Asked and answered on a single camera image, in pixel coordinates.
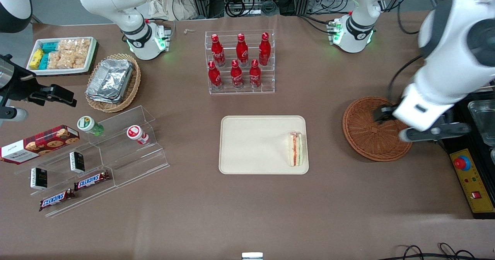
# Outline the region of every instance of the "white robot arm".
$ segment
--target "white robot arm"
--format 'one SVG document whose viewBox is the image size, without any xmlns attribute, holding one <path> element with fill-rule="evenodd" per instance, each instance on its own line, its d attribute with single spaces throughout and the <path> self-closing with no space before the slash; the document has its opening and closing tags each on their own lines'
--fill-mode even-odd
<svg viewBox="0 0 495 260">
<path fill-rule="evenodd" d="M 369 43 L 375 22 L 380 16 L 379 0 L 353 0 L 355 9 L 329 23 L 331 44 L 349 53 L 360 52 Z"/>
<path fill-rule="evenodd" d="M 401 139 L 438 140 L 469 132 L 460 123 L 438 121 L 455 103 L 495 79 L 495 0 L 441 1 L 424 20 L 418 42 L 426 64 L 392 112 L 411 126 Z"/>
<path fill-rule="evenodd" d="M 146 23 L 136 7 L 146 0 L 80 0 L 92 14 L 115 22 L 139 59 L 150 60 L 166 49 L 163 26 Z"/>
<path fill-rule="evenodd" d="M 0 32 L 17 33 L 31 20 L 31 0 L 0 0 Z"/>
</svg>

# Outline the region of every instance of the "brown tablecloth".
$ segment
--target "brown tablecloth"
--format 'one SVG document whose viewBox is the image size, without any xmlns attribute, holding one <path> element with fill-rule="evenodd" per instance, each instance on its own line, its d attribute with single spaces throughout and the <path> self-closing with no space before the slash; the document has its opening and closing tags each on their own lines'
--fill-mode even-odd
<svg viewBox="0 0 495 260">
<path fill-rule="evenodd" d="M 426 12 L 403 14 L 409 29 Z M 184 35 L 185 28 L 195 29 Z M 210 96 L 205 31 L 276 29 L 276 93 Z M 444 152 L 415 143 L 401 160 L 375 163 L 353 151 L 341 131 L 352 100 L 385 95 L 393 74 L 419 53 L 394 14 L 382 14 L 363 52 L 329 46 L 327 36 L 297 17 L 247 17 L 177 22 L 170 52 L 138 61 L 143 78 L 135 101 L 156 117 L 154 129 L 170 167 L 55 218 L 37 211 L 28 179 L 15 165 L 0 168 L 1 259 L 374 259 L 401 255 L 399 245 L 439 252 L 438 242 L 495 257 L 495 221 L 471 219 Z M 93 36 L 97 60 L 129 53 L 116 25 L 36 24 L 35 38 Z M 397 80 L 399 95 L 422 61 Z M 75 92 L 74 109 L 13 102 L 29 111 L 4 122 L 0 144 L 81 114 L 112 114 L 85 102 L 87 76 L 40 78 Z M 310 168 L 305 175 L 223 175 L 218 170 L 220 121 L 227 115 L 301 115 Z"/>
</svg>

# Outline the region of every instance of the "acrylic display stand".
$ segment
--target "acrylic display stand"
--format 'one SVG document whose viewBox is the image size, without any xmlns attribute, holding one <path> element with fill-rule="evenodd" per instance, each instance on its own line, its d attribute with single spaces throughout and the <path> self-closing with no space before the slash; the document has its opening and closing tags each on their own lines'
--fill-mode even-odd
<svg viewBox="0 0 495 260">
<path fill-rule="evenodd" d="M 253 89 L 249 84 L 249 69 L 251 68 L 251 60 L 258 59 L 259 56 L 259 44 L 261 42 L 261 34 L 266 32 L 270 35 L 271 54 L 270 60 L 267 66 L 259 65 L 261 69 L 261 86 L 258 89 Z M 230 69 L 232 68 L 231 62 L 237 59 L 236 46 L 237 46 L 237 34 L 243 33 L 245 42 L 249 49 L 249 66 L 240 67 L 242 70 L 242 78 L 244 79 L 244 87 L 242 89 L 235 89 L 232 84 L 232 77 L 230 76 Z M 217 34 L 220 43 L 223 46 L 225 53 L 225 66 L 218 68 L 220 76 L 223 82 L 223 88 L 221 90 L 214 90 L 212 83 L 208 79 L 208 62 L 213 60 L 212 54 L 212 34 Z M 207 31 L 205 34 L 205 55 L 207 64 L 206 80 L 208 81 L 208 89 L 211 95 L 219 94 L 263 94 L 275 92 L 275 31 L 272 29 L 257 30 L 257 31 Z"/>
<path fill-rule="evenodd" d="M 39 202 L 62 193 L 68 188 L 74 189 L 74 183 L 108 170 L 111 179 L 99 182 L 88 188 L 76 191 L 76 197 L 42 210 L 45 216 L 56 216 L 82 205 L 101 195 L 151 175 L 169 166 L 165 152 L 156 142 L 150 122 L 154 117 L 144 107 L 138 106 L 104 121 L 98 122 L 104 127 L 104 133 L 98 137 L 80 132 L 81 140 L 54 151 L 50 156 L 41 156 L 22 165 L 25 167 L 19 176 L 26 176 L 26 186 L 32 167 L 48 171 L 48 188 L 33 192 L 37 199 L 33 202 L 33 211 L 39 209 Z M 141 126 L 150 138 L 146 144 L 127 137 L 126 130 L 132 126 Z M 74 173 L 70 170 L 69 153 L 77 151 L 84 157 L 85 172 Z"/>
</svg>

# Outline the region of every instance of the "cookie box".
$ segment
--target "cookie box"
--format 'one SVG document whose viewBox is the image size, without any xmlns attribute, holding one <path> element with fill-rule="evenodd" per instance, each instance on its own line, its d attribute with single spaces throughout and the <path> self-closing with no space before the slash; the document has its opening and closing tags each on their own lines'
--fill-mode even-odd
<svg viewBox="0 0 495 260">
<path fill-rule="evenodd" d="M 20 165 L 79 141 L 79 133 L 66 125 L 38 133 L 2 147 L 0 160 Z"/>
</svg>

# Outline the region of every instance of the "bottle cap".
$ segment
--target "bottle cap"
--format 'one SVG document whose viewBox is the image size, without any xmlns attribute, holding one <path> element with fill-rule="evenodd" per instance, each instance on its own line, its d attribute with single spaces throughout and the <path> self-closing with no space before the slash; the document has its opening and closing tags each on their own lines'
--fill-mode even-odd
<svg viewBox="0 0 495 260">
<path fill-rule="evenodd" d="M 94 119 L 90 116 L 82 116 L 77 121 L 77 128 L 81 131 L 90 131 L 94 127 Z"/>
<path fill-rule="evenodd" d="M 143 135 L 143 129 L 141 129 L 141 127 L 138 125 L 130 126 L 127 129 L 127 136 L 132 140 L 140 139 L 141 135 Z"/>
</svg>

